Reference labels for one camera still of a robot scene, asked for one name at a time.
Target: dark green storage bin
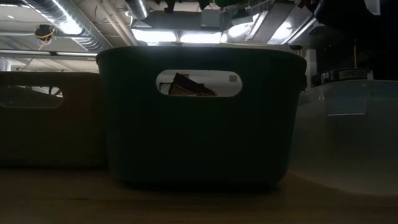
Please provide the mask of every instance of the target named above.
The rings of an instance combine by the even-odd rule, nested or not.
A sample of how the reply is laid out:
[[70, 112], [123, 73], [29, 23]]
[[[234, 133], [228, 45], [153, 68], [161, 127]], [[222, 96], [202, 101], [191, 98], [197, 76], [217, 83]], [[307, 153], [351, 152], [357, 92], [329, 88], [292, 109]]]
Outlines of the dark green storage bin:
[[[275, 50], [125, 47], [97, 56], [111, 170], [133, 184], [276, 184], [288, 167], [306, 61]], [[222, 70], [233, 97], [167, 96], [168, 69]]]

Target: duct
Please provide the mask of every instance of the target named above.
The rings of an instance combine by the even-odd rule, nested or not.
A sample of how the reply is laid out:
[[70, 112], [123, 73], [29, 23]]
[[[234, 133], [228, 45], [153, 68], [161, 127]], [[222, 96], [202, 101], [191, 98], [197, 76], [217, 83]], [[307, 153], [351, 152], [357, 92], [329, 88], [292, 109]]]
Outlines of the duct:
[[68, 35], [90, 38], [72, 38], [90, 52], [110, 49], [112, 45], [71, 0], [23, 0], [32, 9]]
[[146, 0], [125, 0], [131, 15], [136, 19], [145, 19], [149, 15], [149, 6]]

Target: wooden surface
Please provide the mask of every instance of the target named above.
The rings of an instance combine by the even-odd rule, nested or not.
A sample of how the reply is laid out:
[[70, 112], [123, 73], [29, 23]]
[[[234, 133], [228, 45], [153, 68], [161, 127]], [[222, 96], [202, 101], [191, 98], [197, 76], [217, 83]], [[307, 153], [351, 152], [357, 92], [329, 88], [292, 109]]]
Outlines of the wooden surface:
[[398, 223], [398, 195], [287, 174], [268, 193], [134, 190], [108, 171], [0, 170], [0, 223]]

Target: clear plastic bin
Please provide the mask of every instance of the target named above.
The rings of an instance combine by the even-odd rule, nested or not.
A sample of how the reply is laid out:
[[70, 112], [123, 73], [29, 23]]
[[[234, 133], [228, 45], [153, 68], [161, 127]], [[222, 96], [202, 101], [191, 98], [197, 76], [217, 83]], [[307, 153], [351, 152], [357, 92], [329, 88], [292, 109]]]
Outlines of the clear plastic bin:
[[398, 82], [331, 83], [300, 95], [290, 168], [339, 189], [398, 194]]

